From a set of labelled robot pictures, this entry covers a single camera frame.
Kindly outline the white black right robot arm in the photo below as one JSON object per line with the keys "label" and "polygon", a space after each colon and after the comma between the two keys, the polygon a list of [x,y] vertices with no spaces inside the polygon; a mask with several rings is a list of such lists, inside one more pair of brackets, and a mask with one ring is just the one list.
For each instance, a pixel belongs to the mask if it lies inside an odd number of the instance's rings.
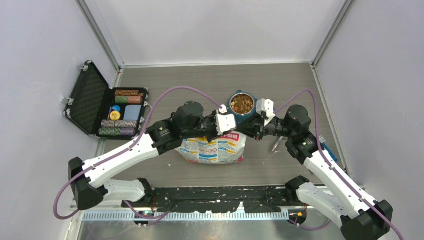
{"label": "white black right robot arm", "polygon": [[305,107],[292,105],[283,119],[256,113],[236,129],[257,141],[264,136],[286,137],[287,152],[330,191],[322,191],[300,175],[285,184],[288,203],[315,208],[340,228],[346,240],[380,239],[391,230],[393,207],[366,193],[339,167],[310,131],[311,123]]}

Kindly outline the white yellow pet food bag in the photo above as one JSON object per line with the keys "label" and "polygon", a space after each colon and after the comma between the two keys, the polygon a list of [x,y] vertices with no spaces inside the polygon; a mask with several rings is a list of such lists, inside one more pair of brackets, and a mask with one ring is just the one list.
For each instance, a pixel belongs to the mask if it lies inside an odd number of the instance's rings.
{"label": "white yellow pet food bag", "polygon": [[246,140],[246,135],[232,131],[211,142],[206,137],[185,139],[176,151],[190,163],[230,165],[244,160]]}

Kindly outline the metal food scoop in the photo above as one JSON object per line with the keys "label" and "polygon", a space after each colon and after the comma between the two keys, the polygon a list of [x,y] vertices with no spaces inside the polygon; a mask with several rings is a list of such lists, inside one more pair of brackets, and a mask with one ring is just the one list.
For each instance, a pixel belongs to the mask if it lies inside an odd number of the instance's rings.
{"label": "metal food scoop", "polygon": [[276,141],[276,143],[273,145],[272,151],[275,152],[277,147],[281,144],[281,142],[283,141],[284,137],[281,136],[278,138],[278,140]]}

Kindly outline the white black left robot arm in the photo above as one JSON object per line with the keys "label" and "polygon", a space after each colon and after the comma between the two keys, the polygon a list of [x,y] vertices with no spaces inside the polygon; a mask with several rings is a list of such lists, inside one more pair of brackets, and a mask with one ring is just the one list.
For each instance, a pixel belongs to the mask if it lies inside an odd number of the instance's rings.
{"label": "white black left robot arm", "polygon": [[129,181],[113,177],[138,163],[181,147],[185,139],[217,139],[224,133],[219,129],[222,115],[220,110],[205,115],[200,103],[188,101],[169,118],[151,124],[136,139],[108,153],[88,160],[71,159],[68,178],[77,209],[89,210],[102,202],[118,200],[148,207],[154,197],[146,179]]}

